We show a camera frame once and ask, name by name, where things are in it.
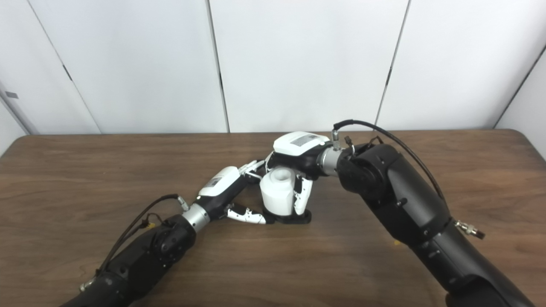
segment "robotic arm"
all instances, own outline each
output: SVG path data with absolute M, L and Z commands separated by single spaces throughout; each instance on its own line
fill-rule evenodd
M 339 128 L 354 123 L 392 136 L 353 120 L 334 125 L 333 141 L 293 132 L 275 141 L 266 167 L 292 168 L 310 180 L 338 177 L 345 190 L 359 194 L 387 231 L 417 255 L 448 292 L 448 307 L 534 306 L 457 228 L 481 239 L 485 235 L 455 220 L 439 188 L 435 192 L 402 154 L 387 144 L 353 145 L 350 139 L 346 139 L 349 148 L 340 147 Z M 411 150 L 409 153 L 418 160 Z
M 147 209 L 164 199 L 178 199 L 184 212 L 162 221 L 157 227 L 151 227 L 153 225 L 147 218 L 143 220 L 141 227 L 134 228 L 132 233 L 139 228 L 151 229 L 110 260 L 116 248 L 112 249 L 95 277 L 80 286 L 81 293 L 61 307 L 127 307 L 152 290 L 171 266 L 193 246 L 197 233 L 208 223 L 224 217 L 236 220 L 247 218 L 247 222 L 254 223 L 273 222 L 269 217 L 232 204 L 248 184 L 259 181 L 260 176 L 256 172 L 263 164 L 264 161 L 253 161 L 239 169 L 233 166 L 224 168 L 199 191 L 192 206 L 188 206 L 176 194 L 166 195 L 152 203 Z M 243 217 L 238 214 L 241 211 L 244 212 Z M 130 237 L 127 233 L 116 243 L 117 247 Z

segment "black cable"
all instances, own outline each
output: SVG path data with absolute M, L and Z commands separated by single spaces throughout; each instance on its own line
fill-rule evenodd
M 434 176 L 432 176 L 432 173 L 429 171 L 429 169 L 426 167 L 425 163 L 423 163 L 423 161 L 421 161 L 421 159 L 419 159 L 419 157 L 416 155 L 415 152 L 413 152 L 413 150 L 411 150 L 406 144 L 404 144 L 404 142 L 402 142 L 399 138 L 397 138 L 396 136 L 394 136 L 392 133 L 388 132 L 387 130 L 384 130 L 372 123 L 369 123 L 369 122 L 365 122 L 365 121 L 359 121 L 359 120 L 344 120 L 344 121 L 340 121 L 336 124 L 334 124 L 334 130 L 339 130 L 340 128 L 342 127 L 345 127 L 345 126 L 348 126 L 348 125 L 362 125 L 362 126 L 366 126 L 366 127 L 369 127 L 369 128 L 372 128 L 372 129 L 375 129 L 381 133 L 383 133 L 384 135 L 386 135 L 389 139 L 393 140 L 394 142 L 396 142 L 398 145 L 400 145 L 402 148 L 404 148 L 404 150 L 417 162 L 417 164 L 421 167 L 421 169 L 423 169 L 423 171 L 425 172 L 426 176 L 429 178 L 430 182 L 432 183 L 433 187 L 434 187 L 434 190 L 436 190 L 436 193 L 438 193 L 438 196 L 445 202 L 446 199 L 444 198 L 444 195 L 442 193 L 442 189 L 440 189 L 440 186 L 439 184 L 436 182 L 436 179 L 434 179 Z
M 99 275 L 100 273 L 102 273 L 106 267 L 108 266 L 108 263 L 110 262 L 110 260 L 112 260 L 112 257 L 114 256 L 114 254 L 116 253 L 116 251 L 120 248 L 120 246 L 123 244 L 123 242 L 125 242 L 125 240 L 127 240 L 127 234 L 131 231 L 131 228 L 133 228 L 133 226 L 135 226 L 135 224 L 146 214 L 146 212 L 148 212 L 150 209 L 152 209 L 153 206 L 155 206 L 156 204 L 158 204 L 159 202 L 162 202 L 166 199 L 178 199 L 179 195 L 178 194 L 167 194 L 167 195 L 163 195 L 161 197 L 159 197 L 158 199 L 154 200 L 153 203 L 149 204 L 135 219 L 134 221 L 129 225 L 129 227 L 127 227 L 123 233 L 121 234 L 121 236 L 119 237 L 119 239 L 116 241 L 116 243 L 114 243 L 114 245 L 112 246 L 112 249 L 110 250 L 110 252 L 108 253 L 108 255 L 106 256 L 106 259 L 104 259 L 103 263 L 100 265 L 100 267 L 98 268 L 97 270 L 97 273 L 96 275 Z
M 155 216 L 155 217 L 156 217 L 156 219 L 157 219 L 157 220 L 158 220 L 158 221 L 159 221 L 159 222 L 160 222 L 161 224 L 163 224 L 163 220 L 161 219 L 161 217 L 159 216 L 159 214 L 157 214 L 157 213 L 153 213 L 153 212 L 151 212 L 151 213 L 148 213 L 148 214 L 146 215 L 146 219 L 145 219 L 145 221 L 148 221 L 148 220 L 150 219 L 150 215 L 153 215 L 153 216 Z
M 146 227 L 148 227 L 150 225 L 150 215 L 153 215 L 155 216 L 159 222 L 161 224 L 163 224 L 163 220 L 161 219 L 161 217 L 159 216 L 159 214 L 157 213 L 148 213 L 146 215 L 146 218 L 142 220 L 142 224 L 137 226 L 137 227 L 134 227 L 130 232 L 127 233 L 127 235 L 125 236 L 125 238 L 123 238 L 123 240 L 121 240 L 121 243 L 120 243 L 120 246 L 123 245 L 123 243 L 125 243 L 127 241 L 127 239 L 129 239 L 130 237 L 132 237 L 135 233 L 137 233 L 137 231 L 139 229 L 144 229 Z

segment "panel seam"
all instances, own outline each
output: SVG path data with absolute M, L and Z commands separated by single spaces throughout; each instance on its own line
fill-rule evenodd
M 225 103 L 224 82 L 222 80 L 222 71 L 220 70 L 220 59 L 218 57 L 218 47 L 216 45 L 216 34 L 214 31 L 214 23 L 212 22 L 212 10 L 210 7 L 210 0 L 205 0 L 205 2 L 206 2 L 207 16 L 209 18 L 209 27 L 210 27 L 210 34 L 212 39 L 212 50 L 214 52 L 214 60 L 216 64 L 216 73 L 218 75 L 218 85 L 220 86 L 220 96 L 222 98 L 222 108 L 224 110 L 225 129 L 227 133 L 231 133 L 231 130 L 229 127 L 228 107 Z
M 34 7 L 33 7 L 32 4 L 30 3 L 30 0 L 27 0 L 27 4 L 28 4 L 28 6 L 30 6 L 30 8 L 31 8 L 31 10 L 32 10 L 32 13 L 34 13 L 34 16 L 35 16 L 36 19 L 38 20 L 38 23 L 40 24 L 41 30 L 44 31 L 45 36 L 48 38 L 49 44 L 51 45 L 51 47 L 52 47 L 53 50 L 55 51 L 55 54 L 57 55 L 57 58 L 58 58 L 59 61 L 61 62 L 61 65 L 63 66 L 64 71 L 67 72 L 67 74 L 69 75 L 70 81 L 71 81 L 72 84 L 74 85 L 74 88 L 76 89 L 76 92 L 78 93 L 78 96 L 80 96 L 80 99 L 81 99 L 81 101 L 83 102 L 85 108 L 87 109 L 87 112 L 89 113 L 89 116 L 90 116 L 91 119 L 93 120 L 95 126 L 97 126 L 97 130 L 99 130 L 99 133 L 100 133 L 100 134 L 103 134 L 102 130 L 101 130 L 100 127 L 99 127 L 99 124 L 97 123 L 97 120 L 96 120 L 95 117 L 93 116 L 93 113 L 91 113 L 91 110 L 89 109 L 89 106 L 88 106 L 87 103 L 85 102 L 84 97 L 81 95 L 80 89 L 78 88 L 78 86 L 76 85 L 76 83 L 74 82 L 74 80 L 72 79 L 72 77 L 70 76 L 70 74 L 68 73 L 67 67 L 64 65 L 64 62 L 63 62 L 63 60 L 61 59 L 61 56 L 59 55 L 59 52 L 58 52 L 57 49 L 55 48 L 55 45 L 53 45 L 53 42 L 51 41 L 51 38 L 49 37 L 49 34 L 48 34 L 47 31 L 45 30 L 44 25 L 42 24 L 40 18 L 38 17 L 38 14 L 36 14 L 36 11 L 34 10 Z
M 398 34 L 398 39 L 396 40 L 396 47 L 394 47 L 393 59 L 390 61 L 389 74 L 387 75 L 387 80 L 385 81 L 385 88 L 383 88 L 383 94 L 381 95 L 381 101 L 379 102 L 379 108 L 377 109 L 377 115 L 374 122 L 374 125 L 377 125 L 379 121 L 379 115 L 381 113 L 381 108 L 383 106 L 383 101 L 385 100 L 385 94 L 387 93 L 387 87 L 389 86 L 390 77 L 394 68 L 394 61 L 396 60 L 396 54 L 398 53 L 398 47 L 400 46 L 400 40 L 402 38 L 402 33 L 404 32 L 404 26 L 406 25 L 406 19 L 408 13 L 410 12 L 411 0 L 408 0 L 408 5 L 406 6 L 406 11 L 404 12 L 404 19 L 402 19 L 402 25 L 400 26 L 400 33 Z
M 0 104 L 5 107 L 5 109 L 8 111 L 8 113 L 13 117 L 13 120 L 21 127 L 21 129 L 27 134 L 32 134 L 30 132 L 30 129 L 27 127 L 27 125 L 21 120 L 19 117 L 19 114 L 14 110 L 14 108 L 9 103 L 9 100 L 7 97 L 4 97 L 4 93 L 0 93 Z
M 540 61 L 540 59 L 542 58 L 542 55 L 544 54 L 545 50 L 546 50 L 546 45 L 544 47 L 542 47 L 541 53 L 538 55 L 538 58 L 535 60 L 535 62 L 531 66 L 531 69 L 529 69 L 529 71 L 527 72 L 527 74 L 525 75 L 525 77 L 523 78 L 521 83 L 519 84 L 518 89 L 515 90 L 514 95 L 512 95 L 512 97 L 510 98 L 510 101 L 506 105 L 505 109 L 502 111 L 501 115 L 498 117 L 497 121 L 493 125 L 493 129 L 497 128 L 497 125 L 501 121 L 501 118 L 504 116 L 504 114 L 506 113 L 506 111 L 508 110 L 508 108 L 510 107 L 512 102 L 514 101 L 515 97 L 518 95 L 519 91 L 521 90 L 521 87 L 523 87 L 523 84 L 525 83 L 525 81 L 527 81 L 527 78 L 529 78 L 529 75 L 531 74 L 531 72 L 533 71 L 535 66 L 537 65 L 538 61 Z

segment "label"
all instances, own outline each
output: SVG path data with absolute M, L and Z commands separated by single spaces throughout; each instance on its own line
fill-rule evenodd
M 302 137 L 299 137 L 299 138 L 291 141 L 290 144 L 294 144 L 296 146 L 302 147 L 303 145 L 309 143 L 310 141 L 312 141 L 312 140 L 314 140 L 316 138 L 318 138 L 318 135 L 307 134 L 307 135 L 304 135 Z
M 224 176 L 214 177 L 209 182 L 207 182 L 204 187 L 214 187 L 218 182 L 220 182 L 220 180 L 222 180 L 222 178 L 224 178 Z

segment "white wall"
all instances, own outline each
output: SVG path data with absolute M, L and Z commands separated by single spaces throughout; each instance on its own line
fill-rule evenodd
M 374 122 L 407 0 L 211 0 L 232 132 Z
M 378 124 L 492 128 L 546 44 L 545 12 L 544 0 L 412 1 Z
M 0 44 L 0 91 L 31 133 L 99 133 L 26 0 L 0 1 Z
M 204 0 L 30 0 L 103 133 L 226 132 Z
M 542 0 L 411 1 L 385 87 L 408 0 L 211 0 L 227 123 L 205 0 L 29 2 L 0 91 L 32 133 L 491 128 L 546 44 Z
M 11 116 L 4 103 L 0 98 L 0 156 L 4 154 L 14 140 L 26 134 Z
M 546 56 L 542 56 L 498 122 L 523 133 L 546 158 Z

